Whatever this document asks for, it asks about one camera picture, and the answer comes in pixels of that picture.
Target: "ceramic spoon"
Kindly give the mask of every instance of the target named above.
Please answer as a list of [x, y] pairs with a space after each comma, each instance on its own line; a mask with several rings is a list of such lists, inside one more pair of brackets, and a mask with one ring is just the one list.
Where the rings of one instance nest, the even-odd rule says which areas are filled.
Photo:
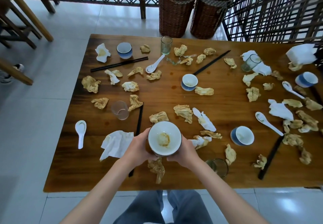
[[270, 123], [268, 122], [268, 120], [266, 119], [266, 117], [264, 116], [264, 114], [263, 114], [263, 113], [261, 113], [261, 112], [256, 112], [256, 119], [257, 119], [260, 123], [262, 123], [262, 124], [264, 124], [264, 125], [268, 126], [270, 129], [272, 129], [272, 130], [273, 130], [274, 132], [276, 132], [278, 135], [280, 135], [280, 136], [283, 136], [283, 135], [284, 135], [280, 130], [278, 130], [276, 127], [274, 127], [272, 124], [270, 124]]
[[84, 120], [80, 120], [75, 124], [75, 130], [79, 135], [79, 149], [83, 148], [83, 140], [86, 131], [86, 122]]
[[160, 61], [163, 59], [165, 57], [165, 55], [163, 54], [163, 55], [161, 55], [161, 57], [154, 63], [154, 64], [152, 64], [152, 65], [149, 65], [149, 66], [147, 66], [147, 68], [146, 68], [146, 72], [148, 73], [148, 74], [151, 74], [152, 72], [154, 72], [155, 70], [156, 70], [156, 68], [157, 68], [157, 66], [158, 66], [158, 64], [160, 63]]
[[292, 86], [291, 86], [291, 84], [289, 82], [283, 81], [282, 84], [283, 84], [283, 87], [285, 88], [286, 91], [289, 91], [290, 93], [293, 93], [294, 95], [300, 97], [301, 99], [305, 98], [302, 95], [298, 94], [297, 92], [293, 91], [293, 88], [292, 88]]

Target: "wooden stool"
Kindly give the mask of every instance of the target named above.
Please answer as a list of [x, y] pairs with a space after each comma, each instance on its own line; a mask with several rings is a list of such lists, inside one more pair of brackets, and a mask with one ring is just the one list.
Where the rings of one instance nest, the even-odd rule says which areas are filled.
[[[16, 26], [9, 18], [7, 18], [6, 14], [9, 9], [18, 16], [18, 18], [25, 24], [24, 26]], [[10, 35], [3, 35], [3, 30], [8, 32]], [[0, 43], [5, 47], [10, 48], [11, 45], [7, 41], [24, 41], [33, 49], [36, 49], [36, 45], [28, 38], [30, 32], [33, 32], [38, 39], [42, 38], [38, 31], [11, 3], [10, 0], [0, 0]]]

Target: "drinking glass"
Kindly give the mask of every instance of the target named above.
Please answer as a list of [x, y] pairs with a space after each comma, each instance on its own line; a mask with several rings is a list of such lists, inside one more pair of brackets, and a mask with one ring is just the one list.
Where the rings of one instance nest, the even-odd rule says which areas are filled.
[[129, 116], [127, 104], [123, 101], [116, 101], [111, 106], [111, 111], [119, 120], [125, 120]]
[[256, 54], [251, 54], [248, 59], [241, 65], [241, 69], [245, 72], [249, 72], [259, 63], [261, 63], [261, 58]]
[[216, 158], [214, 160], [208, 159], [206, 163], [216, 174], [218, 174], [219, 177], [223, 178], [228, 174], [229, 167], [225, 160], [221, 158]]
[[164, 55], [168, 55], [171, 52], [173, 39], [169, 36], [163, 36], [161, 39], [160, 51]]

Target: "blue jeans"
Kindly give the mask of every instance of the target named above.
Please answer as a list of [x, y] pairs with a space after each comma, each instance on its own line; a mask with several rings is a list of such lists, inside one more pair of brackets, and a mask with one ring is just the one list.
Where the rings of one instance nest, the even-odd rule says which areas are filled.
[[[200, 194], [195, 190], [171, 190], [168, 191], [167, 198], [174, 208], [172, 213], [175, 224], [212, 223]], [[162, 190], [141, 191], [114, 224], [145, 222], [165, 224], [161, 214], [163, 207]]]

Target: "wicker basket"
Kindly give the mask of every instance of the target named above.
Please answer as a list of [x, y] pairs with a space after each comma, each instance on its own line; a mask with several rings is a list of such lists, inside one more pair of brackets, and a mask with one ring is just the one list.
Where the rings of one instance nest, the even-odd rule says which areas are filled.
[[159, 32], [173, 38], [184, 35], [195, 0], [159, 0]]
[[196, 0], [191, 34], [198, 39], [211, 38], [234, 0]]

